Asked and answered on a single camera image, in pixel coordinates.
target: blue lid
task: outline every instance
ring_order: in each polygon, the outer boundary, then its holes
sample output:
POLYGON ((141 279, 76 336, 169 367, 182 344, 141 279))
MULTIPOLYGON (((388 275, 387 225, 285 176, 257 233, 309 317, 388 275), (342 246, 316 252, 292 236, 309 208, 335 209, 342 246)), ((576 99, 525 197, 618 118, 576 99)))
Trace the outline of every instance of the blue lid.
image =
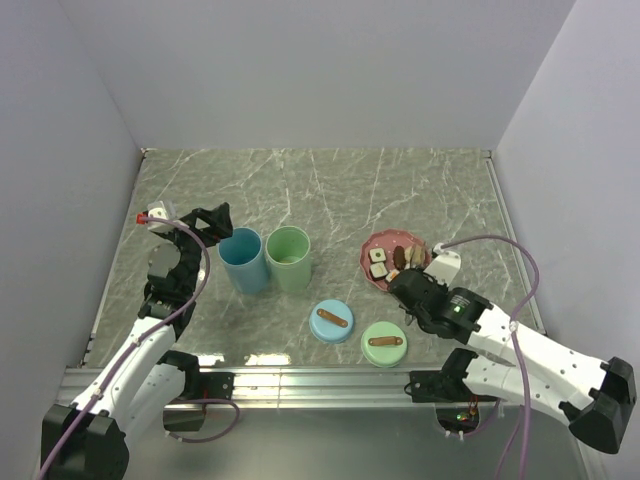
POLYGON ((313 307, 313 311, 309 317, 311 333, 313 333, 318 340, 325 343, 344 342, 349 338, 351 332, 353 332, 354 323, 351 309, 346 303, 341 302, 340 300, 324 300, 320 302, 318 305, 313 307), (321 308, 346 320, 348 325, 346 327, 339 327, 338 325, 331 323, 329 320, 325 320, 320 317, 318 315, 318 310, 321 308))

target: gray marble surface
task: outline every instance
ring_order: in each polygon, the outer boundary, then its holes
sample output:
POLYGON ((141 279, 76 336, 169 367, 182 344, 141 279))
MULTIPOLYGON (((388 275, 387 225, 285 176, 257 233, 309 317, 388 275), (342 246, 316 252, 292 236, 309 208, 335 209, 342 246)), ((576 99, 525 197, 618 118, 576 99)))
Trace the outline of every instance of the gray marble surface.
MULTIPOLYGON (((142 301, 148 253, 162 242, 135 225, 135 213, 158 199, 184 215, 229 202, 235 226, 266 236, 297 225, 312 240, 313 279, 306 292, 270 285, 255 296, 236 293, 212 251, 212 278, 176 348, 222 365, 329 366, 366 363, 362 332, 395 322, 407 333, 405 363, 441 364, 456 344, 421 332, 394 299, 360 270, 360 246, 376 231, 406 229, 428 245, 479 233, 506 235, 486 160, 479 150, 285 149, 150 150, 142 164, 89 366, 104 366, 124 341, 142 301), (349 340, 327 345, 313 337, 309 314, 327 298, 351 307, 349 340)), ((509 311, 524 295, 511 247, 492 241, 461 246, 456 279, 509 311)), ((534 326, 526 308, 520 320, 534 326)))

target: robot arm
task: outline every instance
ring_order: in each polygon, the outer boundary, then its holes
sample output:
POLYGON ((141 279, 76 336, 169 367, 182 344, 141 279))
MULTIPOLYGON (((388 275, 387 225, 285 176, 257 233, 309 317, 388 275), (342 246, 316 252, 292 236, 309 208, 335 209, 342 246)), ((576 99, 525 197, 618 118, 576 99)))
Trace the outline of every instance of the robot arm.
MULTIPOLYGON (((390 293, 421 330, 472 348, 456 349, 432 382, 412 385, 423 398, 491 395, 524 403, 522 373, 509 315, 466 288, 449 289, 460 257, 436 247, 424 270, 401 272, 390 293), (484 355, 490 354, 494 361, 484 355)), ((636 402, 633 368, 617 357, 608 362, 582 355, 518 324, 517 335, 531 387, 531 406, 567 425, 571 433, 604 453, 617 453, 636 402)))
MULTIPOLYGON (((226 203, 214 210, 195 209, 177 219, 171 204, 155 202, 141 216, 180 224, 207 248, 233 232, 226 203), (198 221, 206 226, 197 228, 198 221)), ((212 376, 216 376, 201 374, 196 357, 170 350, 188 326, 195 308, 192 297, 200 271, 201 246, 181 229, 159 222, 146 224, 151 232, 170 243, 156 247, 151 254, 139 318, 94 383, 70 406, 54 405, 46 414, 42 425, 43 463, 67 435, 69 425, 79 416, 84 417, 48 472, 44 476, 41 472, 39 478, 122 478, 129 448, 164 407, 177 397, 203 398, 212 376), (184 309, 189 301, 192 303, 184 309), (166 324, 169 315, 178 316, 166 324), (100 391, 105 380, 110 381, 100 391)))

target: plate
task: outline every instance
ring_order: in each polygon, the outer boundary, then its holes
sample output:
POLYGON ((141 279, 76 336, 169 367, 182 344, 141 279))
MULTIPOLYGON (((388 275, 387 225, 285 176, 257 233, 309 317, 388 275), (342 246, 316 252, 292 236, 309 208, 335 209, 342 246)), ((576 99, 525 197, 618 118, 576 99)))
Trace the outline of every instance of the plate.
POLYGON ((406 230, 397 230, 395 228, 390 228, 388 230, 383 230, 382 232, 376 232, 372 234, 369 239, 362 244, 360 247, 360 267, 364 273, 364 276, 369 280, 370 283, 374 284, 380 290, 386 292, 388 283, 384 278, 379 280, 375 280, 371 276, 371 272, 369 271, 369 267, 371 266, 371 258, 369 258, 369 250, 372 248, 384 248, 385 255, 387 259, 384 262, 384 266, 387 268, 387 271, 391 271, 396 268, 393 265, 393 250, 399 245, 403 248, 408 248, 411 245, 422 245, 425 247, 427 252, 427 265, 431 263, 431 252, 425 245, 424 241, 406 230))

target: food item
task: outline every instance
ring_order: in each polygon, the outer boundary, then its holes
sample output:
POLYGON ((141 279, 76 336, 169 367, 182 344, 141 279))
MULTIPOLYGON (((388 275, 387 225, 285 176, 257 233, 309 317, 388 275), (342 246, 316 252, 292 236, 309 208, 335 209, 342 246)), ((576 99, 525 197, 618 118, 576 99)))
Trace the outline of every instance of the food item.
POLYGON ((372 248, 369 250, 369 258, 373 263, 384 262, 387 256, 384 254, 384 248, 372 248))
POLYGON ((369 271, 375 280, 380 280, 381 278, 386 277, 389 273, 387 272, 387 267, 384 266, 384 263, 372 263, 369 267, 369 271))
POLYGON ((398 270, 403 270, 407 264, 407 260, 404 258, 404 248, 398 245, 393 249, 393 265, 398 270))
POLYGON ((411 268, 411 255, 413 254, 413 245, 411 245, 410 247, 407 247, 404 249, 404 260, 405 260, 405 265, 404 265, 404 269, 408 269, 411 268))
POLYGON ((411 252, 411 268, 424 268, 426 265, 427 251, 422 245, 414 245, 411 252))
POLYGON ((399 274, 400 272, 398 270, 391 270, 389 272, 389 275, 387 275, 384 279, 387 283, 391 283, 391 280, 393 280, 394 278, 396 278, 396 276, 399 274))

